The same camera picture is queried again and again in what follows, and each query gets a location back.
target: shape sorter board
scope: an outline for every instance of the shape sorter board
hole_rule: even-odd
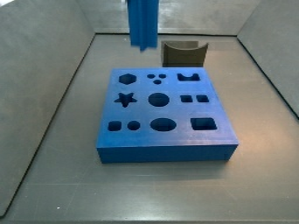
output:
[[[239,140],[204,68],[113,69],[101,163],[228,160]]]

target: gray floor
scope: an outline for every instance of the gray floor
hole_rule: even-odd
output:
[[[95,149],[113,67],[159,67],[127,35],[96,36],[4,221],[299,221],[299,125],[236,38],[205,68],[240,145],[224,162],[101,164]]]

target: hexagon-shaped hole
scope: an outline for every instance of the hexagon-shaped hole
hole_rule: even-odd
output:
[[[136,82],[136,76],[131,73],[123,74],[119,76],[119,82],[125,85],[129,85]]]

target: blue foam block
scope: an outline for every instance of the blue foam block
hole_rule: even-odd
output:
[[[159,0],[128,0],[127,11],[131,45],[156,47]]]
[[[228,160],[239,140],[204,68],[111,72],[101,163]]]

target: circular hole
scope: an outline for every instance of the circular hole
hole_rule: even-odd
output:
[[[155,80],[153,84],[160,85],[163,82],[160,80]]]
[[[152,74],[152,73],[149,73],[148,75],[147,75],[147,78],[148,79],[152,79],[155,77],[155,75]]]
[[[161,79],[164,79],[164,78],[165,78],[165,74],[164,74],[164,73],[160,73],[160,74],[159,74],[159,77],[160,77]]]
[[[151,121],[151,128],[156,131],[171,131],[176,127],[176,123],[172,119],[157,118]]]
[[[167,94],[161,93],[155,93],[148,96],[148,102],[155,106],[155,107],[163,107],[168,104],[169,102],[169,97]]]
[[[131,129],[131,130],[139,130],[140,128],[140,122],[137,121],[132,121],[128,123],[127,127]]]

